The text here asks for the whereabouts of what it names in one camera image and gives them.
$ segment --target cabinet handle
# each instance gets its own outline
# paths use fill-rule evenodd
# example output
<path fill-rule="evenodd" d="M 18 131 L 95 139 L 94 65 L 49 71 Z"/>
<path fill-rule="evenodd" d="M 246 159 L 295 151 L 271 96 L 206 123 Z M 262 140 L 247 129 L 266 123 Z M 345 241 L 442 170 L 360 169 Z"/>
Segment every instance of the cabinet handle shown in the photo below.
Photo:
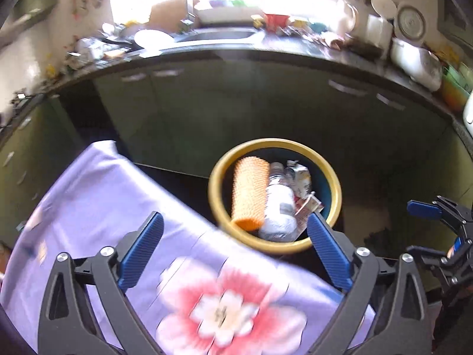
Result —
<path fill-rule="evenodd" d="M 31 121 L 31 117 L 28 116 L 26 119 L 24 119 L 24 120 L 22 121 L 22 123 L 20 124 L 20 126 L 18 127 L 18 129 L 19 129 L 19 130 L 24 129 L 24 128 L 30 123 L 30 121 Z"/>
<path fill-rule="evenodd" d="M 153 76 L 156 78 L 168 78 L 179 76 L 184 70 L 155 70 Z"/>
<path fill-rule="evenodd" d="M 146 73 L 137 73 L 135 75 L 123 76 L 120 80 L 124 83 L 132 83 L 134 81 L 141 81 L 146 78 Z"/>
<path fill-rule="evenodd" d="M 339 92 L 352 94 L 353 96 L 363 97 L 366 95 L 366 91 L 361 91 L 360 89 L 351 88 L 349 86 L 344 86 L 342 84 L 336 83 L 334 80 L 329 80 L 328 85 L 333 89 L 336 89 Z"/>
<path fill-rule="evenodd" d="M 390 100 L 390 99 L 384 97 L 382 94 L 379 94 L 379 93 L 378 93 L 378 94 L 376 95 L 376 98 L 377 98 L 380 102 L 386 104 L 387 106 L 390 106 L 391 108 L 397 109 L 398 111 L 403 111 L 404 109 L 406 109 L 406 107 L 405 107 L 404 105 L 399 104 L 399 103 L 397 103 L 397 102 L 395 102 L 395 101 L 393 101 L 393 100 Z"/>
<path fill-rule="evenodd" d="M 23 172 L 23 174 L 21 175 L 21 177 L 18 179 L 17 181 L 17 185 L 20 185 L 21 183 L 23 183 L 23 181 L 25 181 L 25 178 L 27 177 L 27 172 Z"/>
<path fill-rule="evenodd" d="M 11 158 L 13 157 L 13 155 L 15 155 L 15 152 L 12 151 L 8 154 L 7 158 L 5 159 L 5 161 L 3 162 L 3 166 L 6 167 L 8 165 L 8 163 L 10 162 Z"/>

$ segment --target metal screw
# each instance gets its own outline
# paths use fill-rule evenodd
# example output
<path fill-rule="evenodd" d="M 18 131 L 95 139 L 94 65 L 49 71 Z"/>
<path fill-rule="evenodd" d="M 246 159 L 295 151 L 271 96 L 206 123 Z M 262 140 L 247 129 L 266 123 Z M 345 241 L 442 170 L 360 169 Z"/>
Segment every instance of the metal screw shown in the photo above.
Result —
<path fill-rule="evenodd" d="M 69 255 L 65 252 L 61 252 L 57 257 L 57 261 L 58 262 L 63 262 L 64 260 L 67 260 L 67 258 L 69 257 Z"/>
<path fill-rule="evenodd" d="M 414 258 L 412 257 L 412 255 L 409 255 L 409 254 L 403 254 L 401 256 L 402 260 L 404 260 L 406 263 L 412 263 L 414 261 Z"/>
<path fill-rule="evenodd" d="M 370 254 L 370 250 L 365 247 L 359 247 L 357 248 L 356 253 L 360 256 L 368 256 Z"/>
<path fill-rule="evenodd" d="M 100 255 L 102 255 L 102 256 L 110 256 L 110 255 L 112 255 L 114 252 L 115 252 L 115 250 L 114 250 L 113 247 L 103 247 L 103 248 L 100 250 Z"/>

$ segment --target white plate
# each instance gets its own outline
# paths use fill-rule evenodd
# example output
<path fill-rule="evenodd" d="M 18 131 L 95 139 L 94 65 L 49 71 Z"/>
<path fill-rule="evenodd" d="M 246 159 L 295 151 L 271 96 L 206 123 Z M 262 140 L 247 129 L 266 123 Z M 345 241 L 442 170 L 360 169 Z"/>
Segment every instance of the white plate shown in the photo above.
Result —
<path fill-rule="evenodd" d="M 157 51 L 174 43 L 174 39 L 160 30 L 144 29 L 136 33 L 135 42 L 144 49 Z"/>
<path fill-rule="evenodd" d="M 393 0 L 371 0 L 371 5 L 375 12 L 386 20 L 396 16 L 397 7 Z"/>

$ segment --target purple cloth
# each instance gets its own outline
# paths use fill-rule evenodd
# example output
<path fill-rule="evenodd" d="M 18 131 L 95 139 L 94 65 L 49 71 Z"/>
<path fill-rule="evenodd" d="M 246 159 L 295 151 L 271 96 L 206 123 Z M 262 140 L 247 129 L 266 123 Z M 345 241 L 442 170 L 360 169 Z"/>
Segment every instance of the purple cloth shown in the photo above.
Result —
<path fill-rule="evenodd" d="M 34 350 L 57 254 L 93 256 L 152 211 L 163 215 L 164 235 L 126 295 L 167 354 L 305 354 L 342 300 L 316 275 L 216 230 L 118 155 L 113 142 L 101 141 L 41 200 L 8 264 L 0 302 Z M 120 347 L 94 287 L 89 294 L 106 340 Z M 364 340 L 373 318 L 368 308 L 352 345 Z"/>

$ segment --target orange sponge roller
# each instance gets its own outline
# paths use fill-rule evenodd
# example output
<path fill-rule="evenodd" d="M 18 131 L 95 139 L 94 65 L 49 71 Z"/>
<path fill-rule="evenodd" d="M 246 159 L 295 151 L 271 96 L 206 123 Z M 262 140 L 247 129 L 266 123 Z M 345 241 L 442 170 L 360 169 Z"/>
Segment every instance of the orange sponge roller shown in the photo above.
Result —
<path fill-rule="evenodd" d="M 242 230 L 257 230 L 264 223 L 269 163 L 244 157 L 236 163 L 233 179 L 232 221 Z"/>

